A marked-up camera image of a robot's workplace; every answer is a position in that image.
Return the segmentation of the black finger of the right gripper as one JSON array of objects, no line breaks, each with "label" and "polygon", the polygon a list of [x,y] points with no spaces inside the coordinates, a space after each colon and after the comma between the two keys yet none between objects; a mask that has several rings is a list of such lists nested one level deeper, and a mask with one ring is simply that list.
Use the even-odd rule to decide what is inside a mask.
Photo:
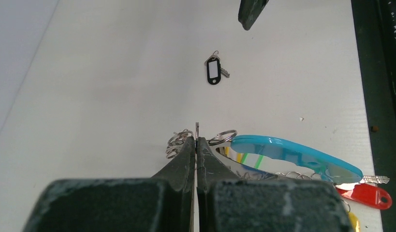
[{"label": "black finger of the right gripper", "polygon": [[241,0],[238,21],[243,29],[249,31],[269,0]]}]

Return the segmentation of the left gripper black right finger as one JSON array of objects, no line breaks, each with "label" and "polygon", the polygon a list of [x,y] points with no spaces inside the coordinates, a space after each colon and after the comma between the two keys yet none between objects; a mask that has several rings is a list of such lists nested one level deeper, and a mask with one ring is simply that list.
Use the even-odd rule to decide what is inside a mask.
[{"label": "left gripper black right finger", "polygon": [[352,232],[339,194],[318,180],[245,180],[197,141],[202,232]]}]

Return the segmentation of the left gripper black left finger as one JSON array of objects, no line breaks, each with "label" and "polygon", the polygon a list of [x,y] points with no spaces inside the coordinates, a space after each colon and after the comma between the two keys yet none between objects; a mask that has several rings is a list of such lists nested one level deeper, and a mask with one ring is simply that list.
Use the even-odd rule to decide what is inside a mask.
[{"label": "left gripper black left finger", "polygon": [[195,140],[150,178],[60,179],[38,198],[26,232],[191,232]]}]

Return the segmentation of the blue keyring with keys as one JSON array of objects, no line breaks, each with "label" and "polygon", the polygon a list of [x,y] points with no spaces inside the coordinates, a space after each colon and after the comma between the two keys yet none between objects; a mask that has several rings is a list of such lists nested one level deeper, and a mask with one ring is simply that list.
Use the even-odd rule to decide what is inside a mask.
[{"label": "blue keyring with keys", "polygon": [[[309,123],[304,118],[299,118],[289,123],[283,121],[245,121],[245,120],[203,120],[200,119],[200,136],[210,139],[215,134],[237,130],[238,135],[254,134],[269,137],[277,137],[293,141],[321,152],[337,157],[359,168],[363,174],[374,175],[374,162],[372,157],[371,142],[369,141],[369,129],[367,120],[355,120],[348,122]],[[181,122],[171,121],[164,124],[165,134],[169,138],[172,132],[183,129],[194,130],[195,121]],[[312,170],[296,166],[288,161],[279,161],[271,158],[263,158],[259,168],[267,172],[286,173],[296,171],[302,174],[312,175]],[[386,219],[381,219],[380,210],[352,203],[352,211],[361,222],[363,232],[385,232]]]}]

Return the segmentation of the black key with tag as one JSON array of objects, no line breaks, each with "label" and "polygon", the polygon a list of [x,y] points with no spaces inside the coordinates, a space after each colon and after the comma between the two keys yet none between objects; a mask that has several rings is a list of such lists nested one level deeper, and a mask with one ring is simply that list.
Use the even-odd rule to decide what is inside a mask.
[{"label": "black key with tag", "polygon": [[221,66],[219,51],[215,50],[205,61],[206,79],[210,85],[217,85],[222,77],[229,78],[230,74]]}]

